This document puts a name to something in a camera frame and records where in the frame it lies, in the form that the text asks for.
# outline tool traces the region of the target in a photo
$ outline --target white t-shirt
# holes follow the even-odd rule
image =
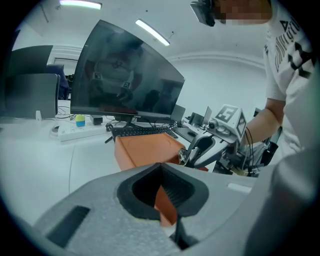
[[[286,115],[286,108],[308,84],[314,71],[316,55],[302,28],[278,1],[272,0],[272,19],[268,22],[264,64],[269,99],[285,101],[282,123],[283,140],[279,145],[281,157],[301,150],[295,131]]]

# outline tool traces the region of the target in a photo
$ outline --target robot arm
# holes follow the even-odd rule
[[[201,168],[218,161],[226,150],[236,153],[246,128],[242,109],[223,105],[219,113],[208,122],[207,132],[211,135],[197,135],[188,150],[179,151],[180,164]]]

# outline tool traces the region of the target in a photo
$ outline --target person's arm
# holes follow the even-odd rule
[[[278,130],[284,118],[285,105],[285,101],[270,98],[267,99],[265,108],[246,125],[252,135],[253,141],[251,141],[248,130],[245,129],[250,144],[261,142],[272,136]],[[244,135],[241,144],[246,145],[249,142]]]

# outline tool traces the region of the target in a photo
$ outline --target black monitor screen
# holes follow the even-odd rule
[[[184,82],[148,44],[100,20],[76,66],[71,113],[169,117]]]

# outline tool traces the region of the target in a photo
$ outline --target white wall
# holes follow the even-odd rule
[[[193,59],[171,62],[184,76],[185,83],[177,104],[186,108],[185,116],[192,112],[204,115],[209,106],[212,115],[223,104],[243,109],[247,121],[256,108],[266,104],[266,74],[261,68],[235,61]]]

